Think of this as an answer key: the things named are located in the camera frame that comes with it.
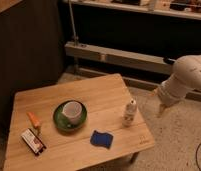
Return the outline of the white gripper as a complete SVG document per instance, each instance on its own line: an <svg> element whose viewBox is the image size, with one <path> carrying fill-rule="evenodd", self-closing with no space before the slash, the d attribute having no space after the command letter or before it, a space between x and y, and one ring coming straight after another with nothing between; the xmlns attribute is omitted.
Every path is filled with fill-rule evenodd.
<svg viewBox="0 0 201 171"><path fill-rule="evenodd" d="M163 104L159 105L157 117L161 117L167 107L173 106L186 96L186 88L174 80L163 81L153 94L158 94Z"/></svg>

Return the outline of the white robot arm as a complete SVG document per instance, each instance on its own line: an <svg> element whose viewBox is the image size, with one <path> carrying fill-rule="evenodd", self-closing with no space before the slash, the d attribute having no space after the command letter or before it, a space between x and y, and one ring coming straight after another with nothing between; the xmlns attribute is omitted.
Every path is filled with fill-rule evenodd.
<svg viewBox="0 0 201 171"><path fill-rule="evenodd" d="M158 117L193 90L201 92L201 55L185 55L172 65L172 74L153 90L160 100Z"/></svg>

